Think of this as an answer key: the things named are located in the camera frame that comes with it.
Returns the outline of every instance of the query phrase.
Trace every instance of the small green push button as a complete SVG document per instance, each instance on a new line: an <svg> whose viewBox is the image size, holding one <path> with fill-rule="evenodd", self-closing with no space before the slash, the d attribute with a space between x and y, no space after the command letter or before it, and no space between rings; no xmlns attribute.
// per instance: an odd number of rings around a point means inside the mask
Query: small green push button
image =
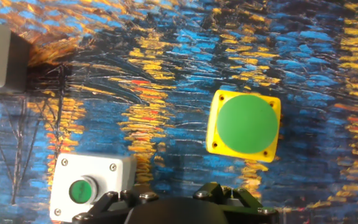
<svg viewBox="0 0 358 224"><path fill-rule="evenodd" d="M278 129L272 107L254 95L236 96L227 101L219 111L216 126L225 145L246 154L267 148Z"/></svg>
<svg viewBox="0 0 358 224"><path fill-rule="evenodd" d="M85 203L92 197L92 186L85 180L77 180L69 189L70 198L75 203Z"/></svg>

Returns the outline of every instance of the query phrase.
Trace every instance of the blue painting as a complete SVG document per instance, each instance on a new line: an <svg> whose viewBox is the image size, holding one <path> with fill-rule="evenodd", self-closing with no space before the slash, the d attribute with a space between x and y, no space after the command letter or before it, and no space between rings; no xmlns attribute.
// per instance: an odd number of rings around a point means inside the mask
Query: blue painting
<svg viewBox="0 0 358 224"><path fill-rule="evenodd" d="M134 155L163 197L243 187L280 223L358 223L358 1L0 0L32 44L0 94L0 223L51 223L61 152ZM282 102L272 163L209 154L216 90Z"/></svg>

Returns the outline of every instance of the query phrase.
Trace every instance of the black mechanical part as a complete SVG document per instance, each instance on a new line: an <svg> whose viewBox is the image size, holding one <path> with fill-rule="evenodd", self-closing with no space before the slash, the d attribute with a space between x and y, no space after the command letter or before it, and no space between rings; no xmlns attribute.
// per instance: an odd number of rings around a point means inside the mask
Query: black mechanical part
<svg viewBox="0 0 358 224"><path fill-rule="evenodd" d="M158 199L146 185L104 194L74 224L278 224L279 214L244 189L208 183L193 198Z"/></svg>

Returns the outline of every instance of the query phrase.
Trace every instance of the gray electrical box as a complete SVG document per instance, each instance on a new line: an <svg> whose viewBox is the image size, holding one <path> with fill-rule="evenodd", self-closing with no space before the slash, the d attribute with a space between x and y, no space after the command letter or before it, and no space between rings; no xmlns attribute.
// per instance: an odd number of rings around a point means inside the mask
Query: gray electrical box
<svg viewBox="0 0 358 224"><path fill-rule="evenodd" d="M24 92L30 44L0 25L0 92Z"/></svg>

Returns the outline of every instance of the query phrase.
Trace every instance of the green button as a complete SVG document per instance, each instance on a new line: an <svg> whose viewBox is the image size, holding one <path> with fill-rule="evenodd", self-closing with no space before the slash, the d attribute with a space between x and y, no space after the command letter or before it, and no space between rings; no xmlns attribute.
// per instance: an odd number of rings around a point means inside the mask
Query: green button
<svg viewBox="0 0 358 224"><path fill-rule="evenodd" d="M272 107L254 95L236 96L221 108L218 134L232 150L253 154L268 147L276 137L278 124Z"/></svg>
<svg viewBox="0 0 358 224"><path fill-rule="evenodd" d="M75 203L85 203L92 197L92 186L85 180L77 180L69 189L70 198Z"/></svg>

